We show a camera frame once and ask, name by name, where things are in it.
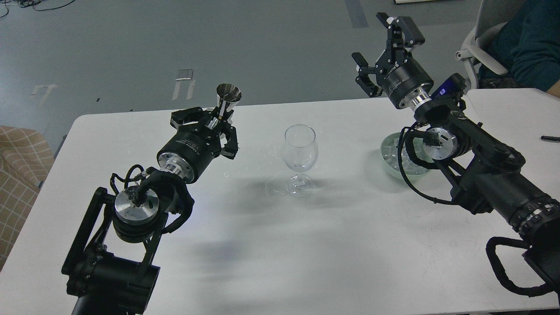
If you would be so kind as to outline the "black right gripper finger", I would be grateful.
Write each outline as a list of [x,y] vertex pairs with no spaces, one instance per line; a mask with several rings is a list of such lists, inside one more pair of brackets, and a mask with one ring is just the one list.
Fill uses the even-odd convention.
[[369,66],[368,62],[360,54],[360,52],[353,52],[351,54],[354,62],[357,65],[357,77],[355,82],[362,88],[365,94],[370,98],[380,97],[382,95],[382,89],[374,84],[370,79],[370,74],[378,73],[374,66]]
[[412,58],[413,48],[425,43],[424,35],[411,17],[390,17],[385,12],[378,12],[376,18],[387,30],[385,50],[377,60],[377,65],[402,64]]

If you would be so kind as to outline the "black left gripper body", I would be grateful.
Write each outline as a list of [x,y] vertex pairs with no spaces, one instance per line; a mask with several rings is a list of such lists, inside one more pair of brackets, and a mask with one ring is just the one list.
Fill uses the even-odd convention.
[[158,152],[159,168],[178,175],[186,183],[194,183],[210,162],[220,155],[225,125],[217,120],[212,120],[210,125],[174,121],[170,125],[176,129],[176,134]]

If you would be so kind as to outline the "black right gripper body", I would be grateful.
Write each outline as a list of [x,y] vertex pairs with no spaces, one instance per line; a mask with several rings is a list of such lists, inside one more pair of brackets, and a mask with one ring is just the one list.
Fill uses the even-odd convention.
[[376,96],[385,94],[396,109],[416,109],[431,100],[428,92],[433,80],[411,52],[396,52],[394,58],[384,52],[376,62]]

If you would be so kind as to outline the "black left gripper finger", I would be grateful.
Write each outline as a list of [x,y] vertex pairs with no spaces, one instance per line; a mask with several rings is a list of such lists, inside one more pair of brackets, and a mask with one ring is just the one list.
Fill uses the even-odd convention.
[[222,147],[220,155],[228,159],[234,159],[238,153],[236,128],[230,123],[219,123],[219,132],[226,138],[226,144]]
[[177,110],[171,114],[171,126],[178,131],[202,132],[211,130],[212,110],[195,107]]

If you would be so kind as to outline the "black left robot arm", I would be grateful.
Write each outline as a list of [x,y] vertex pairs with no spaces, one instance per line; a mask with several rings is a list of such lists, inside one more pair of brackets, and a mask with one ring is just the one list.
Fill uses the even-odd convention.
[[113,193],[100,187],[92,196],[62,267],[74,315],[142,315],[160,267],[153,264],[162,235],[192,215],[188,184],[196,182],[218,156],[238,152],[232,105],[178,110],[170,124],[176,134],[157,154],[158,168],[132,166],[125,178],[112,174]]

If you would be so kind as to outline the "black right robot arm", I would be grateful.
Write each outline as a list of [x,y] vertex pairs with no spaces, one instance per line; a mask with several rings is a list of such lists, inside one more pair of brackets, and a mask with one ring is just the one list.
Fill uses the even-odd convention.
[[[427,200],[442,205],[457,205],[471,214],[496,210],[518,233],[519,239],[492,237],[486,255],[499,283],[506,290],[527,297],[560,292],[559,202],[520,171],[525,158],[514,148],[498,141],[465,114],[463,100],[466,81],[452,74],[435,92],[433,80],[413,58],[412,48],[425,38],[412,18],[376,14],[386,28],[385,49],[370,66],[359,52],[356,83],[370,97],[385,93],[396,109],[413,110],[415,122],[402,128],[397,144],[397,163],[406,184],[402,162],[406,150],[412,163],[440,170],[451,184],[450,200],[424,193]],[[496,253],[497,246],[524,249],[524,260],[544,280],[536,287],[514,284]]]

